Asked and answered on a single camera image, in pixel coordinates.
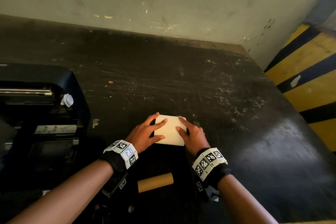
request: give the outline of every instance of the scratched tabletop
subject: scratched tabletop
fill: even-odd
[[[0,62],[73,71],[91,117],[99,119],[88,136],[107,145],[150,114],[182,115],[204,129],[237,179],[279,222],[336,218],[335,156],[241,46],[5,16],[0,36]],[[173,151],[164,155],[178,162]],[[160,156],[154,146],[144,159]],[[154,222],[174,211],[177,217],[161,222],[230,222],[221,200],[184,211],[172,199],[156,198],[157,191],[142,196],[152,217],[138,211],[138,218]]]

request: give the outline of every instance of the beige wall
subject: beige wall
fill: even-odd
[[[250,49],[250,54],[257,63],[265,68],[317,2],[318,0],[0,0],[0,14],[243,44],[246,50]]]

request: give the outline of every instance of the yellow and black striped wall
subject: yellow and black striped wall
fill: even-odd
[[[301,24],[265,73],[336,151],[336,38]]]

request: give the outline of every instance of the open printer compartment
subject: open printer compartment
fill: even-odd
[[[0,64],[0,192],[48,190],[68,178],[89,120],[69,69]]]

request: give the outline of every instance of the black stripe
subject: black stripe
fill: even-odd
[[[336,53],[333,55],[321,60],[320,62],[312,65],[311,67],[303,70],[302,72],[292,76],[291,78],[281,82],[277,85],[277,88],[281,91],[281,93],[285,93],[291,89],[294,89],[306,82],[316,79],[326,73],[329,73],[336,69]],[[292,87],[291,82],[298,76],[301,76],[298,83]]]
[[[301,35],[291,41],[288,45],[283,47],[278,54],[274,57],[271,63],[267,66],[264,72],[267,72],[284,58],[288,57],[292,52],[299,49],[302,45],[308,43],[312,40],[315,36],[320,34],[321,31],[315,29],[314,27],[309,27],[305,30]]]
[[[336,102],[321,105],[309,110],[300,112],[302,117],[307,123],[315,123],[324,120],[330,120],[336,118]]]

